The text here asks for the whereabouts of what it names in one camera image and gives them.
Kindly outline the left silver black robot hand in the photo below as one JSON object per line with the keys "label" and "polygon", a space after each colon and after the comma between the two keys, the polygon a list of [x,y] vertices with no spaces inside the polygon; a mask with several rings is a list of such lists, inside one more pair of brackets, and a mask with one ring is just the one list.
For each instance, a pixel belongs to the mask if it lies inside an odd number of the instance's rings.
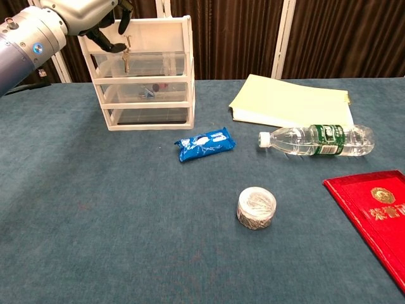
{"label": "left silver black robot hand", "polygon": [[64,21],[68,35],[86,36],[107,53],[120,53],[127,49],[124,43],[113,44],[101,32],[101,29],[114,24],[114,9],[122,9],[118,33],[126,31],[134,7],[130,1],[124,0],[70,0],[70,1],[41,1],[41,8],[49,8],[56,12]]}

